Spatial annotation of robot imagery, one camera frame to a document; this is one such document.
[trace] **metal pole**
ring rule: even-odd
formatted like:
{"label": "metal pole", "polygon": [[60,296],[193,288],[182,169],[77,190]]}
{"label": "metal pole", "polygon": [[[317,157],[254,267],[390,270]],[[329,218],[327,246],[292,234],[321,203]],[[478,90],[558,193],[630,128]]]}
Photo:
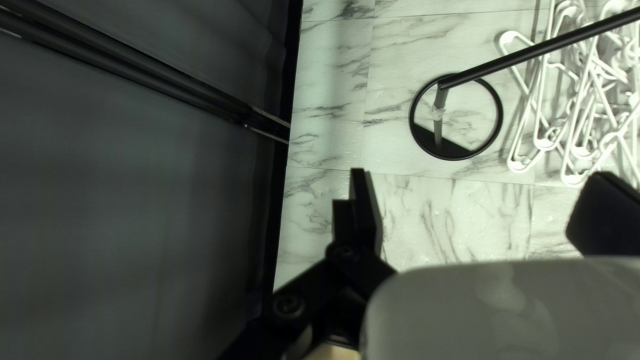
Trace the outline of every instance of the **metal pole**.
{"label": "metal pole", "polygon": [[441,89],[448,90],[452,87],[493,74],[494,72],[518,65],[519,63],[529,61],[533,58],[562,49],[565,46],[581,42],[596,35],[606,33],[607,31],[611,31],[637,20],[640,20],[640,6],[606,19],[596,21],[591,25],[569,31],[568,33],[529,46],[526,49],[516,51],[515,53],[505,55],[482,65],[472,67],[471,69],[459,72],[455,75],[447,76],[438,82],[438,92]]}

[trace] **pile of hangers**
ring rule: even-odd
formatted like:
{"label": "pile of hangers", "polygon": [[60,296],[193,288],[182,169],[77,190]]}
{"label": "pile of hangers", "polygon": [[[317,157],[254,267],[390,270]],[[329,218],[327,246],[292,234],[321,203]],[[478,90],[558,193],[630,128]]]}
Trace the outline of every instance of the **pile of hangers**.
{"label": "pile of hangers", "polygon": [[[551,0],[544,40],[635,6],[636,0],[611,0],[597,19],[589,20],[587,11],[597,10],[587,9],[583,0],[557,5]],[[545,155],[558,152],[560,179],[566,186],[581,187],[592,172],[609,170],[639,187],[639,37],[635,22],[532,60],[524,76],[510,68],[524,101],[509,169],[526,172]],[[517,31],[507,31],[499,38],[503,54],[514,40],[534,44]]]}

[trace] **black bar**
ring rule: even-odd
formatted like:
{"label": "black bar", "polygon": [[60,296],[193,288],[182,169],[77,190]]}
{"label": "black bar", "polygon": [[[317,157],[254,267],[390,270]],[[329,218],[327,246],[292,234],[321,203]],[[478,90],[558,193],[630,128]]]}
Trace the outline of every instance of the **black bar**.
{"label": "black bar", "polygon": [[505,55],[482,65],[472,67],[471,69],[459,72],[455,75],[448,76],[438,82],[438,88],[448,90],[455,86],[468,83],[469,81],[479,79],[483,76],[493,74],[494,72],[537,58],[544,54],[551,53],[552,51],[562,49],[565,46],[606,33],[607,31],[611,31],[637,20],[640,20],[640,6],[606,19],[596,21],[591,25],[569,31],[568,33],[543,41],[539,44],[529,46],[526,49],[516,51],[515,53]]}
{"label": "black bar", "polygon": [[34,0],[0,0],[0,28],[287,142],[289,124]]}

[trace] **marble floor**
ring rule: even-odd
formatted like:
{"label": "marble floor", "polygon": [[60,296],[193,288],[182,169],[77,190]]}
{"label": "marble floor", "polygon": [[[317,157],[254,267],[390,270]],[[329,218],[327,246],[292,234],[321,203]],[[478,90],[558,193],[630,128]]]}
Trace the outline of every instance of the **marble floor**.
{"label": "marble floor", "polygon": [[[420,87],[499,57],[504,31],[539,40],[547,9],[547,0],[305,1],[275,288],[323,257],[332,199],[348,196],[353,167],[372,174],[383,256],[397,270],[580,256],[564,237],[579,189],[553,181],[553,168],[515,174],[505,164],[520,103],[508,71],[485,78],[505,123],[481,155],[436,159],[408,129]],[[478,113],[456,116],[471,126]]]}

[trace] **black plastic bracket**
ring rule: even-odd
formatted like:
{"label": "black plastic bracket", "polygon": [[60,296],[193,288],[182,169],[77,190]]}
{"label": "black plastic bracket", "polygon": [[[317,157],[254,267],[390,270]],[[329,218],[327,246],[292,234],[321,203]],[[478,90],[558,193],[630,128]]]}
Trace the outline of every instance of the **black plastic bracket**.
{"label": "black plastic bracket", "polygon": [[349,200],[333,201],[325,259],[273,294],[218,359],[281,360],[309,325],[313,341],[304,353],[322,342],[357,349],[367,301],[396,272],[379,257],[381,230],[371,176],[351,169]]}

